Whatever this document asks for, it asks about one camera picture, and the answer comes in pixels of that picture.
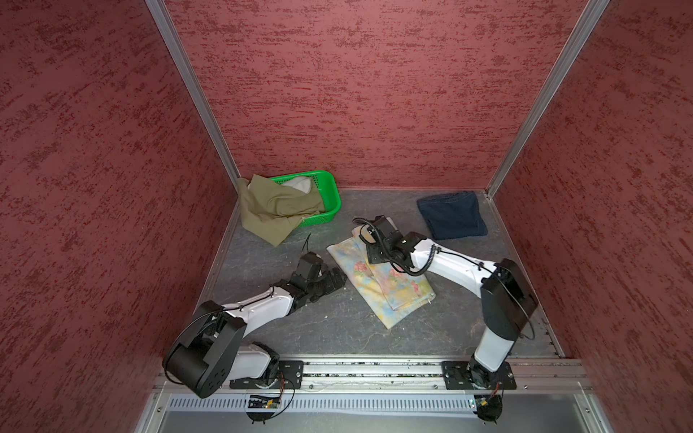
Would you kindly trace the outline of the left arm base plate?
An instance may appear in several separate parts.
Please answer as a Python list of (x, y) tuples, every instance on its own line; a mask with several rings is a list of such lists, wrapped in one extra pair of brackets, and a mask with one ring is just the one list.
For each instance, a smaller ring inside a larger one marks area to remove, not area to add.
[(303, 361), (271, 361), (258, 378), (244, 377), (229, 381), (229, 388), (235, 390), (280, 391), (283, 385), (290, 389), (301, 388)]

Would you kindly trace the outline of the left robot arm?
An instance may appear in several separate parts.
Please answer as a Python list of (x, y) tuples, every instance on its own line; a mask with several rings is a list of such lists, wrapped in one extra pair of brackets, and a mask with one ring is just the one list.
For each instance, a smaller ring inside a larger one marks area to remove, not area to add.
[(324, 266), (311, 280), (296, 272), (265, 292), (220, 305), (206, 301), (162, 359), (168, 381), (186, 386), (204, 399), (225, 383), (250, 380), (272, 387), (279, 380), (280, 356), (245, 337), (262, 326), (282, 319), (346, 286), (348, 277), (339, 268)]

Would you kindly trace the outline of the olive green skirt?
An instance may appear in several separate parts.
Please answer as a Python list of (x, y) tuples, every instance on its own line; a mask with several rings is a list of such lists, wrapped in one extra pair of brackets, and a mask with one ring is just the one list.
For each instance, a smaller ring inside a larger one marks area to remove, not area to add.
[(326, 210), (314, 180), (306, 176), (279, 184), (254, 175), (238, 183), (242, 227), (274, 247), (306, 218)]

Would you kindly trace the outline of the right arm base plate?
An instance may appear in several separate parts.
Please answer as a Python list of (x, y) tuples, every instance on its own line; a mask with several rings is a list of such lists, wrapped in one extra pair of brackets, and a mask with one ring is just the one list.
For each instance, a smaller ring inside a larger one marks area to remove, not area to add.
[(444, 361), (442, 377), (447, 390), (514, 391), (517, 384), (509, 363), (503, 362), (494, 372), (487, 370), (476, 359), (470, 361)]

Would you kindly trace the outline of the pastel patterned skirt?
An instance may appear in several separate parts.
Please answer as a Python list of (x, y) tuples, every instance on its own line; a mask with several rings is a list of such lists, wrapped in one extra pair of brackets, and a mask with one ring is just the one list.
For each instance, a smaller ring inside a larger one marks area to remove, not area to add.
[(397, 272), (389, 263), (371, 264), (359, 235), (355, 228), (350, 238), (327, 251), (387, 329), (436, 298), (425, 276)]

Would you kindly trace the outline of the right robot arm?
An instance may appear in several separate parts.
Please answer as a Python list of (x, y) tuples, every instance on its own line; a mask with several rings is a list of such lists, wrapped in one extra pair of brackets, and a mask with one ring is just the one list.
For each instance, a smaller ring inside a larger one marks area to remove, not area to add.
[(505, 259), (489, 263), (439, 245), (421, 234), (386, 235), (370, 228), (359, 238), (377, 263), (411, 277), (437, 274), (473, 293), (481, 302), (485, 330), (474, 355), (462, 373), (449, 373), (469, 389), (491, 390), (512, 378), (506, 359), (523, 330), (536, 338), (531, 317), (538, 306), (527, 279), (517, 263)]

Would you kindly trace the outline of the blue denim skirt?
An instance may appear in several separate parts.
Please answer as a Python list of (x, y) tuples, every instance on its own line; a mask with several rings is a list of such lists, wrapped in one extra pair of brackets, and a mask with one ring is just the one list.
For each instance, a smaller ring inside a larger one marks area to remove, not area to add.
[(420, 198), (417, 207), (436, 241), (488, 234), (474, 191)]

